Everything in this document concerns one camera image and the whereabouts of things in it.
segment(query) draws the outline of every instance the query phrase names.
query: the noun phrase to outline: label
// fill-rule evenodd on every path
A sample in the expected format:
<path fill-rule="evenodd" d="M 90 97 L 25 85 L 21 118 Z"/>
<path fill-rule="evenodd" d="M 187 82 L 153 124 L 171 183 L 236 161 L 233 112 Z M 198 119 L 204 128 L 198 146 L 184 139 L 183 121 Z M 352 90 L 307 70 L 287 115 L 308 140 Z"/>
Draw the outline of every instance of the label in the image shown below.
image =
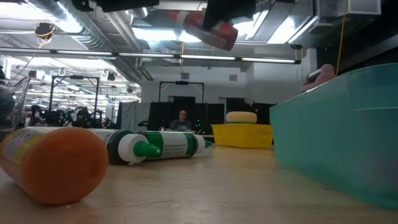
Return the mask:
<path fill-rule="evenodd" d="M 185 157 L 188 140 L 183 133 L 161 132 L 163 138 L 162 157 Z"/>
<path fill-rule="evenodd" d="M 112 130 L 112 129 L 89 129 L 92 133 L 96 134 L 99 138 L 101 138 L 104 142 L 105 145 L 108 145 L 108 141 L 111 138 L 111 136 L 116 132 L 120 130 Z"/>
<path fill-rule="evenodd" d="M 10 161 L 21 165 L 27 150 L 43 136 L 59 128 L 29 127 L 14 131 L 0 145 L 0 153 Z"/>

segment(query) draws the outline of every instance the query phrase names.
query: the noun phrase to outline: wooden table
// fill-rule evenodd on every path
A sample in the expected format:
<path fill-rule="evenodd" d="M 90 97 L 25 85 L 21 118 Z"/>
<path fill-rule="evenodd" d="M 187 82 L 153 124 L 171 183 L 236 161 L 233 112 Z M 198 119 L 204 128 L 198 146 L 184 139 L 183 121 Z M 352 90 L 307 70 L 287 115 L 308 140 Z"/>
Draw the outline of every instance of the wooden table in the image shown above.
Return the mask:
<path fill-rule="evenodd" d="M 81 202 L 46 207 L 0 171 L 0 223 L 398 223 L 398 212 L 365 205 L 279 167 L 269 149 L 217 147 L 191 159 L 110 166 Z"/>

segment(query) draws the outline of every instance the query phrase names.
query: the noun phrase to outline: orange bottle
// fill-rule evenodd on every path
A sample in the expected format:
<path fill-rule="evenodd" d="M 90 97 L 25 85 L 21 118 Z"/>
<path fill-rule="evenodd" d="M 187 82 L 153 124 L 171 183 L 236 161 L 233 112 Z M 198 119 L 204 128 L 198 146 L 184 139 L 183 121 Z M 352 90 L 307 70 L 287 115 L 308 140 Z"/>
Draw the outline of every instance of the orange bottle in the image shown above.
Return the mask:
<path fill-rule="evenodd" d="M 83 128 L 29 127 L 0 144 L 0 166 L 36 201 L 77 202 L 105 176 L 104 142 Z"/>

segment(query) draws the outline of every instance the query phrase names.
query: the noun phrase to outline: person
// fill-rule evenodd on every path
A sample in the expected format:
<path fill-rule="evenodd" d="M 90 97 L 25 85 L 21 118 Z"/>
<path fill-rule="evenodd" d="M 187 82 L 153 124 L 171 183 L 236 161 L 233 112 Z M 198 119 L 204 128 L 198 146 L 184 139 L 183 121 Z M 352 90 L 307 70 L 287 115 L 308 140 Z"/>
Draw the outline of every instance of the person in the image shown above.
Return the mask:
<path fill-rule="evenodd" d="M 187 119 L 187 112 L 185 110 L 180 111 L 180 119 L 175 119 L 171 122 L 170 129 L 179 131 L 193 130 L 193 125 L 191 121 Z"/>

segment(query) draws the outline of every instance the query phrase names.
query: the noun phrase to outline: plastic bin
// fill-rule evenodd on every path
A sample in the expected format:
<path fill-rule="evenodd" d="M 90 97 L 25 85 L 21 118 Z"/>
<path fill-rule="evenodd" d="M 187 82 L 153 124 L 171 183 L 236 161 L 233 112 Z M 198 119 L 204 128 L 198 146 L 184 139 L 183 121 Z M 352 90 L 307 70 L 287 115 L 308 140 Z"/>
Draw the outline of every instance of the plastic bin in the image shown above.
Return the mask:
<path fill-rule="evenodd" d="M 217 145 L 242 148 L 270 148 L 272 127 L 265 124 L 214 124 Z"/>
<path fill-rule="evenodd" d="M 348 72 L 270 114 L 283 165 L 398 208 L 398 63 Z"/>

